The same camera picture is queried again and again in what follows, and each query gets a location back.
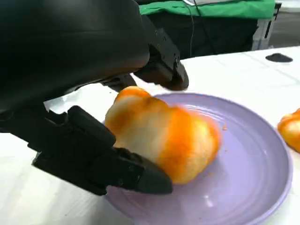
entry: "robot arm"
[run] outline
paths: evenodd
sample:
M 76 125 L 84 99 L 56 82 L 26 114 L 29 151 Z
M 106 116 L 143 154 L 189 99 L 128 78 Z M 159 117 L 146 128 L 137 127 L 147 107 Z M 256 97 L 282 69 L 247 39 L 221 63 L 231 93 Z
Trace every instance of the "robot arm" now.
M 180 53 L 133 0 L 5 0 L 0 4 L 0 129 L 28 142 L 33 165 L 97 195 L 109 185 L 168 194 L 169 177 L 117 149 L 115 137 L 78 106 L 47 111 L 44 101 L 100 82 L 120 90 L 146 82 L 183 90 Z

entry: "orange-glazed bread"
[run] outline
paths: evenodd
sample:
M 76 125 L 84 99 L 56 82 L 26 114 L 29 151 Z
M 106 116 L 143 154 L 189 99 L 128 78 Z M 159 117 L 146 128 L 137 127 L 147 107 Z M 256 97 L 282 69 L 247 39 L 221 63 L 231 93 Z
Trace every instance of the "orange-glazed bread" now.
M 115 147 L 146 157 L 174 184 L 192 181 L 216 157 L 220 131 L 215 122 L 178 106 L 168 106 L 138 87 L 116 97 L 105 117 Z
M 284 116 L 277 128 L 285 142 L 300 153 L 300 109 Z

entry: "white table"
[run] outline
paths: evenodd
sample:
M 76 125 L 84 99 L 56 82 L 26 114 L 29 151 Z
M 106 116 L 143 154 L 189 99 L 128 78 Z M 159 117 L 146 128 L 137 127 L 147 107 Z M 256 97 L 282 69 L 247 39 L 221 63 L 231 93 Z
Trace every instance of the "white table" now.
M 267 61 L 273 52 L 294 59 L 283 65 Z M 270 49 L 184 60 L 189 90 L 228 98 L 253 109 L 272 125 L 300 107 L 300 47 Z M 160 87 L 139 86 L 150 93 Z M 100 84 L 82 88 L 49 103 L 56 112 L 80 105 L 100 121 L 116 93 Z M 131 225 L 102 197 L 94 196 L 30 166 L 34 151 L 9 134 L 0 134 L 0 224 L 2 225 Z M 292 189 L 266 225 L 300 223 L 300 154 L 294 162 Z

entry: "plate rim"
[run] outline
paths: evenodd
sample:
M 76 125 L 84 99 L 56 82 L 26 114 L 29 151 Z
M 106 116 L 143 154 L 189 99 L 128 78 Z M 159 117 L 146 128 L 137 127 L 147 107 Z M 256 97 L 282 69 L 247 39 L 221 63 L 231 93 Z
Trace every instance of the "plate rim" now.
M 292 181 L 293 181 L 293 161 L 292 161 L 292 156 L 289 152 L 289 148 L 287 146 L 287 144 L 285 143 L 285 141 L 283 140 L 282 136 L 280 135 L 280 133 L 265 119 L 263 118 L 261 115 L 259 115 L 258 113 L 254 112 L 253 110 L 249 109 L 248 107 L 241 105 L 239 103 L 236 103 L 230 99 L 225 99 L 222 97 L 218 97 L 218 96 L 214 96 L 214 95 L 207 95 L 207 94 L 200 94 L 200 93 L 196 93 L 196 92 L 184 92 L 184 93 L 177 93 L 177 92 L 172 92 L 172 93 L 163 93 L 163 94 L 157 94 L 154 95 L 153 97 L 155 98 L 163 98 L 163 97 L 168 97 L 168 96 L 172 96 L 172 95 L 181 95 L 181 96 L 202 96 L 202 97 L 210 97 L 210 98 L 216 98 L 218 100 L 221 101 L 225 101 L 228 102 L 230 104 L 236 105 L 238 107 L 243 108 L 246 111 L 249 111 L 250 113 L 252 113 L 254 116 L 256 116 L 257 118 L 259 118 L 262 122 L 264 122 L 267 126 L 269 126 L 271 128 L 271 130 L 276 134 L 277 138 L 279 138 L 280 142 L 282 143 L 282 147 L 285 149 L 285 153 L 287 156 L 287 163 L 288 163 L 288 174 L 287 174 L 287 183 L 285 185 L 285 188 L 283 190 L 283 192 L 281 193 L 281 195 L 279 196 L 279 198 L 276 200 L 276 202 L 264 213 L 262 213 L 260 216 L 256 217 L 255 219 L 251 220 L 250 222 L 246 223 L 245 225 L 256 225 L 256 224 L 260 224 L 263 221 L 265 221 L 267 218 L 269 218 L 273 213 L 275 213 L 275 211 L 281 206 L 281 204 L 285 201 L 287 195 L 289 194 L 291 187 L 292 187 Z M 131 219 L 134 223 L 135 220 L 133 218 L 130 218 L 128 215 L 125 214 L 125 212 L 123 212 L 123 210 L 121 210 L 118 206 L 116 206 L 111 199 L 109 198 L 108 195 L 105 195 L 105 199 L 116 209 L 118 210 L 121 214 L 123 214 L 125 217 Z

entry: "purple plate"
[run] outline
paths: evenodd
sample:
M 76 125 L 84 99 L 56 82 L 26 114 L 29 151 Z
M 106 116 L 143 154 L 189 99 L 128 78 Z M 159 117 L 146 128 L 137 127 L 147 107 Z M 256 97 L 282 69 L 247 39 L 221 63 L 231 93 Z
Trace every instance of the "purple plate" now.
M 236 103 L 199 94 L 159 95 L 170 105 L 206 114 L 223 131 L 218 157 L 171 195 L 155 196 L 109 187 L 107 200 L 137 225 L 256 225 L 283 202 L 292 162 L 277 131 Z

